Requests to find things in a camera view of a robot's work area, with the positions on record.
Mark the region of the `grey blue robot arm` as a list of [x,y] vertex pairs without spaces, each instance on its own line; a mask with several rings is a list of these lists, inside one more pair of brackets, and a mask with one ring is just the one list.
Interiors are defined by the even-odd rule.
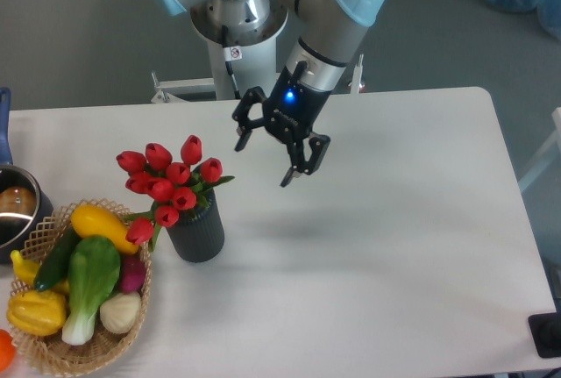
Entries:
[[262,128],[290,159],[289,184],[321,165],[313,125],[385,0],[158,0],[207,44],[219,100],[234,99],[237,149]]

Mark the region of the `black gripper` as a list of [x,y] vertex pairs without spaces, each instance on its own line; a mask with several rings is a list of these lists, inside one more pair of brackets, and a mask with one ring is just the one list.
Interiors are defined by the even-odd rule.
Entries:
[[[253,130],[264,125],[267,132],[286,146],[290,167],[280,182],[282,188],[300,175],[315,173],[330,145],[329,136],[313,132],[330,92],[313,89],[303,82],[307,68],[296,66],[293,72],[283,68],[270,97],[266,98],[261,87],[250,88],[232,113],[232,119],[238,123],[236,152],[245,148]],[[263,104],[264,117],[250,118],[255,104]]]

